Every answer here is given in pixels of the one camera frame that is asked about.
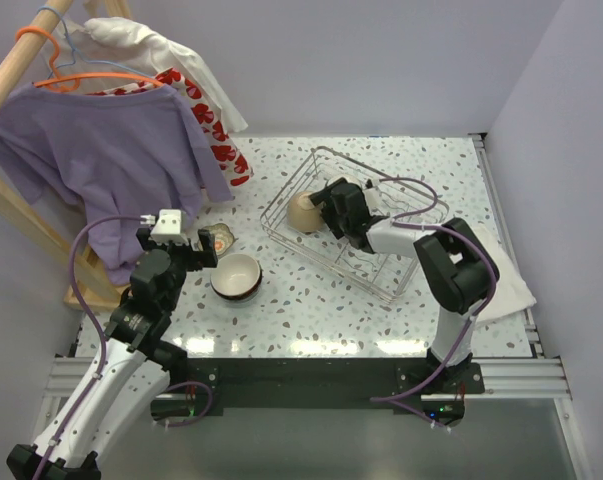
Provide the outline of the small white bowl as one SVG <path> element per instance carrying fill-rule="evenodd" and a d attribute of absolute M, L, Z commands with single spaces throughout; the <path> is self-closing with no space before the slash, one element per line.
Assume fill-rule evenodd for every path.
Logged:
<path fill-rule="evenodd" d="M 214 237 L 214 249 L 218 258 L 222 258 L 227 254 L 236 242 L 236 236 L 225 223 L 205 226 L 204 229 Z"/>

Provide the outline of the beige ceramic bowl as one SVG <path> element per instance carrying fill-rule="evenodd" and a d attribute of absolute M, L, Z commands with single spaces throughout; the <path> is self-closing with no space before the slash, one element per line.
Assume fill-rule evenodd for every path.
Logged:
<path fill-rule="evenodd" d="M 294 230 L 309 234 L 325 225 L 321 209 L 310 200 L 310 191 L 301 191 L 291 197 L 287 206 L 287 222 Z"/>

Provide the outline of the dark teal glazed bowl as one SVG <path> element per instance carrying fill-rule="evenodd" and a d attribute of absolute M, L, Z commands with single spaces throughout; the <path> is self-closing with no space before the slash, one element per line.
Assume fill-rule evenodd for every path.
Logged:
<path fill-rule="evenodd" d="M 242 293 L 239 293 L 236 295 L 226 295 L 225 293 L 222 293 L 220 290 L 216 289 L 214 285 L 211 285 L 212 290 L 218 297 L 222 298 L 223 300 L 229 301 L 229 302 L 248 301 L 249 299 L 253 298 L 259 292 L 260 287 L 261 287 L 261 284 L 256 283 L 249 290 L 246 290 Z"/>

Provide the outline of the metal wire dish rack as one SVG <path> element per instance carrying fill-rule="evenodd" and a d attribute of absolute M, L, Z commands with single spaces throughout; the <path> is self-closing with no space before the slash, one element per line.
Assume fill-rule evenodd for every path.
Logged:
<path fill-rule="evenodd" d="M 442 200 L 433 205 L 433 194 L 426 187 L 394 180 L 358 160 L 329 147 L 319 146 L 311 150 L 307 159 L 266 207 L 261 215 L 263 230 L 288 250 L 384 301 L 395 301 L 419 269 L 415 255 L 372 255 L 353 248 L 346 239 L 335 239 L 326 226 L 317 232 L 304 234 L 288 225 L 287 206 L 291 197 L 301 191 L 317 191 L 337 175 L 351 175 L 361 182 L 361 186 L 368 179 L 379 183 L 381 210 L 371 211 L 374 215 L 395 216 L 420 211 L 420 214 L 407 217 L 405 221 L 425 224 L 443 223 L 448 217 L 449 206 Z"/>

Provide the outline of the teal white patterned bowl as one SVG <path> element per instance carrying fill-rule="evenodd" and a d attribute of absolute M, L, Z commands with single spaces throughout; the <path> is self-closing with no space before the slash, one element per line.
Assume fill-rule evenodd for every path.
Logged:
<path fill-rule="evenodd" d="M 326 184 L 327 185 L 332 185 L 332 184 L 335 184 L 335 183 L 337 183 L 337 182 L 339 182 L 341 180 L 343 180 L 343 181 L 345 181 L 347 183 L 350 183 L 350 184 L 361 186 L 361 182 L 357 178 L 355 178 L 355 177 L 353 177 L 351 175 L 337 175 L 337 176 L 334 176 L 334 177 L 330 178 L 326 182 Z"/>

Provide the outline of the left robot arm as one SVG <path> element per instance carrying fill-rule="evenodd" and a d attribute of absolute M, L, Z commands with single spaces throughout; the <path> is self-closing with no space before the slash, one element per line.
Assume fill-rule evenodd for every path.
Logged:
<path fill-rule="evenodd" d="M 198 237 L 194 248 L 172 221 L 138 230 L 144 253 L 100 333 L 97 354 L 56 418 L 8 455 L 15 478 L 100 478 L 100 463 L 151 402 L 187 386 L 187 353 L 163 335 L 188 273 L 218 263 L 213 234 L 202 229 Z"/>

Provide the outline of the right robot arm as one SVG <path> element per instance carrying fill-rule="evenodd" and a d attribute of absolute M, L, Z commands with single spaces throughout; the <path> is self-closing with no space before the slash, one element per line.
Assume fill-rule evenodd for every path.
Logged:
<path fill-rule="evenodd" d="M 371 213 L 364 189 L 339 178 L 309 195 L 335 238 L 369 254 L 414 255 L 440 310 L 429 355 L 435 360 L 426 378 L 409 390 L 373 397 L 375 403 L 396 402 L 428 385 L 450 392 L 462 380 L 459 365 L 471 357 L 471 339 L 478 315 L 492 301 L 500 278 L 496 263 L 474 231 L 461 218 L 444 224 L 412 224 L 407 213 Z"/>

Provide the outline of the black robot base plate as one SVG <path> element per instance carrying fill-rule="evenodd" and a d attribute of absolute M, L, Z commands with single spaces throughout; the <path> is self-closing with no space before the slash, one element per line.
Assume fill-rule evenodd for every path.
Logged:
<path fill-rule="evenodd" d="M 155 420 L 193 418 L 226 409 L 388 408 L 372 397 L 402 394 L 435 370 L 426 358 L 199 358 L 154 399 Z"/>

